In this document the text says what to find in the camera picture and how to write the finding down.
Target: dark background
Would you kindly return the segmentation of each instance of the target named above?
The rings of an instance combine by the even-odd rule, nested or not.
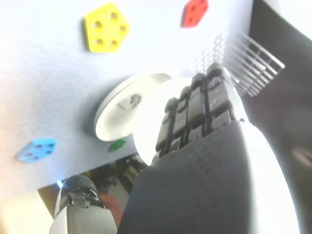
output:
[[[281,165],[300,233],[312,233],[312,41],[261,0],[253,4],[250,36],[286,67],[257,97],[244,97],[244,105]]]

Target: red toy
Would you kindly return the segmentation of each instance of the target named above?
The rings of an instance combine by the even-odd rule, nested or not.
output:
[[[207,0],[190,0],[184,8],[182,26],[185,28],[197,26],[208,8]]]

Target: yellow toy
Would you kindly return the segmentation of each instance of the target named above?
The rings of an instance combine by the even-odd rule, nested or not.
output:
[[[130,27],[113,3],[89,13],[84,17],[89,49],[92,52],[115,52],[129,33]]]

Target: robotic arm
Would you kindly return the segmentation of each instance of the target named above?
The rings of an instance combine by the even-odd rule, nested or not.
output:
[[[136,180],[118,234],[299,233],[275,155],[249,123],[224,67],[213,64],[168,101],[156,151]],[[50,233],[116,233],[96,189],[78,187],[84,189],[74,186],[75,195],[60,191],[67,198],[57,204]]]

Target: blue block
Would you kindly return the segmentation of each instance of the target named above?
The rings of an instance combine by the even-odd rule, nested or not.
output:
[[[50,156],[55,149],[54,139],[32,140],[21,151],[17,153],[17,159],[27,163],[37,162],[40,159]]]

